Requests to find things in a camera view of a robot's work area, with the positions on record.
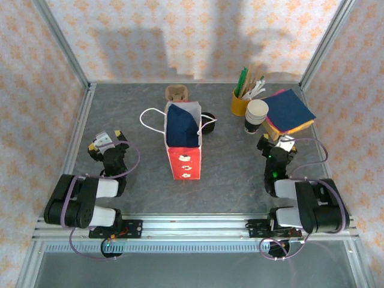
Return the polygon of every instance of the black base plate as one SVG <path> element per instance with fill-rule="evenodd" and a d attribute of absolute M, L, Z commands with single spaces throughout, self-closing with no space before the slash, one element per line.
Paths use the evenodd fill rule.
<path fill-rule="evenodd" d="M 139 239 L 142 237 L 143 220 L 123 220 L 122 230 L 116 231 L 114 227 L 98 226 L 94 230 L 89 231 L 89 238 L 92 239 L 106 239 L 112 234 L 118 234 L 128 228 L 128 233 L 119 236 L 119 239 Z"/>
<path fill-rule="evenodd" d="M 301 238 L 302 237 L 300 230 L 297 231 L 295 228 L 291 228 L 291 227 L 271 231 L 270 220 L 267 220 L 267 219 L 249 219 L 245 227 L 248 228 L 250 238 L 269 238 L 269 237 Z"/>

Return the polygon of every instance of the navy blue cloth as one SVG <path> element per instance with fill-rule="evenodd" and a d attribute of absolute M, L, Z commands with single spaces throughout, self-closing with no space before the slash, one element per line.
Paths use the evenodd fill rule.
<path fill-rule="evenodd" d="M 199 126 L 191 113 L 172 104 L 167 113 L 167 144 L 169 147 L 199 147 Z"/>
<path fill-rule="evenodd" d="M 268 119 L 280 131 L 294 129 L 316 118 L 292 89 L 264 98 L 263 101 L 269 107 Z"/>

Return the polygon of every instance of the yellow cup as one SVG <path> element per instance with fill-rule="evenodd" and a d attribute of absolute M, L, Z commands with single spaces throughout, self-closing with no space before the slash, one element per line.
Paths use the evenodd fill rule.
<path fill-rule="evenodd" d="M 235 96 L 235 90 L 233 90 L 232 92 L 232 104 L 230 106 L 230 110 L 236 116 L 245 116 L 248 103 L 251 100 L 240 100 L 238 97 Z"/>

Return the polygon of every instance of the floral wall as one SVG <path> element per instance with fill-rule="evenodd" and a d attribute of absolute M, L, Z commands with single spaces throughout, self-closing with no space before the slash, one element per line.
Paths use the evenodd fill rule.
<path fill-rule="evenodd" d="M 341 0 L 47 0 L 90 81 L 299 82 Z"/>
<path fill-rule="evenodd" d="M 1 1 L 0 34 L 0 287 L 14 287 L 83 89 L 32 1 Z"/>
<path fill-rule="evenodd" d="M 384 283 L 384 6 L 357 0 L 305 92 L 332 177 Z"/>

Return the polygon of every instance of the stack of paper cups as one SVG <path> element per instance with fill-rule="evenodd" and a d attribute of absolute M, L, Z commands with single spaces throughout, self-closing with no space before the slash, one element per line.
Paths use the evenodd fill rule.
<path fill-rule="evenodd" d="M 245 113 L 245 131 L 250 134 L 256 133 L 265 120 L 269 107 L 263 100 L 252 100 L 248 103 Z"/>

